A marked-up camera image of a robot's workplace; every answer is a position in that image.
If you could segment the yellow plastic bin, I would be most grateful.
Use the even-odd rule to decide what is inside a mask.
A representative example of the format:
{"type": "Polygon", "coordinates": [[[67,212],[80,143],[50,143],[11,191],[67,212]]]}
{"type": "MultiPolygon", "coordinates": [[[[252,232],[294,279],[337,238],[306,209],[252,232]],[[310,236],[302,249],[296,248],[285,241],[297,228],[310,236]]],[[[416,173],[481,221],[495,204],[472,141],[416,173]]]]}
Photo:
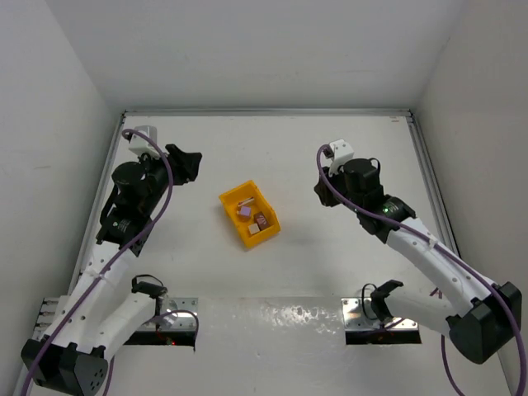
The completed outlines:
{"type": "Polygon", "coordinates": [[[281,231],[276,212],[252,180],[224,192],[219,201],[247,249],[281,231]]]}

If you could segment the purple cube block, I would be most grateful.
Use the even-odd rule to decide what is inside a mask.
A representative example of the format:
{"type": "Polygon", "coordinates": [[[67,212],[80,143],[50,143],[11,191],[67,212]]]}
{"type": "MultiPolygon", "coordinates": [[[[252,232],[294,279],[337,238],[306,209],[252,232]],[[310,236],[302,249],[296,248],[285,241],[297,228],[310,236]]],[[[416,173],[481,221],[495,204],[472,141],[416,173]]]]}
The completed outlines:
{"type": "Polygon", "coordinates": [[[237,215],[240,218],[250,219],[252,216],[252,208],[250,206],[241,206],[237,210],[237,215]]]}

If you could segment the beige cube with holes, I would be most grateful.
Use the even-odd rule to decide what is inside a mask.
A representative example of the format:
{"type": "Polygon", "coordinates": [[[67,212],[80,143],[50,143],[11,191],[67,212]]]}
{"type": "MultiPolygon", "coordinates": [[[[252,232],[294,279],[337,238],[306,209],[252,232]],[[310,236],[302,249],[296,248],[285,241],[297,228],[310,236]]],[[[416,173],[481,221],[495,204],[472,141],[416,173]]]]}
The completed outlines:
{"type": "Polygon", "coordinates": [[[260,227],[258,226],[258,224],[256,223],[253,223],[251,225],[248,226],[248,231],[251,235],[255,235],[257,233],[260,233],[261,230],[260,230],[260,227]]]}

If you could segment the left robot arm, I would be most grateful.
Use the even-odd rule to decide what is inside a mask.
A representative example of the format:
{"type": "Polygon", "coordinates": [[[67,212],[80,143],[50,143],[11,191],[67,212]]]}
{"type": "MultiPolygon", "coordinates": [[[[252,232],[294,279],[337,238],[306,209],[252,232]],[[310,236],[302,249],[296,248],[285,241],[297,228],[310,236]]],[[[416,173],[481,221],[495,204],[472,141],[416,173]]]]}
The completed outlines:
{"type": "Polygon", "coordinates": [[[111,174],[113,188],[101,211],[101,228],[73,291],[40,339],[28,339],[21,358],[29,385],[67,395],[106,393],[114,357],[127,343],[194,347],[199,319],[192,304],[171,305],[160,280],[134,276],[131,291],[111,314],[106,308],[170,201],[173,186],[193,182],[201,153],[140,148],[137,160],[111,174]]]}

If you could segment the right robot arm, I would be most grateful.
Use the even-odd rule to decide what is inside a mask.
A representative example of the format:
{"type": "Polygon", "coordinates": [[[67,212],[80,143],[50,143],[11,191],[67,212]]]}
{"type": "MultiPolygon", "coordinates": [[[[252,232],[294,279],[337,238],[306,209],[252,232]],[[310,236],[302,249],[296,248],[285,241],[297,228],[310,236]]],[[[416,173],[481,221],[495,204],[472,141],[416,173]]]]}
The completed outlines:
{"type": "Polygon", "coordinates": [[[318,166],[318,173],[314,190],[323,205],[352,210],[368,234],[407,258],[446,297],[414,297],[402,281],[388,280],[370,295],[376,321],[415,320],[449,338],[475,364],[510,340],[522,342],[521,292],[511,282],[498,285],[482,276],[438,242],[409,205],[384,192],[380,166],[356,158],[338,167],[318,166]]]}

